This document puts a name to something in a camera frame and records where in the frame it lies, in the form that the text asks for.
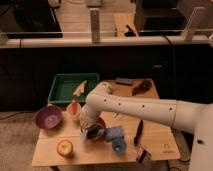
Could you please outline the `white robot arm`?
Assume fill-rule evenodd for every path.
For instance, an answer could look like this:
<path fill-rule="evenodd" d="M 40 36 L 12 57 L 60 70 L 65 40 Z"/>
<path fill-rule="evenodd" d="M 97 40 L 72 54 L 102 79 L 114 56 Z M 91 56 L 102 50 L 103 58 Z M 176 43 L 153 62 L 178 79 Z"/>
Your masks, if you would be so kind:
<path fill-rule="evenodd" d="M 112 92 L 108 82 L 100 82 L 89 92 L 80 113 L 83 129 L 96 124 L 102 111 L 163 124 L 194 135 L 188 171 L 213 169 L 213 103 L 122 97 Z"/>

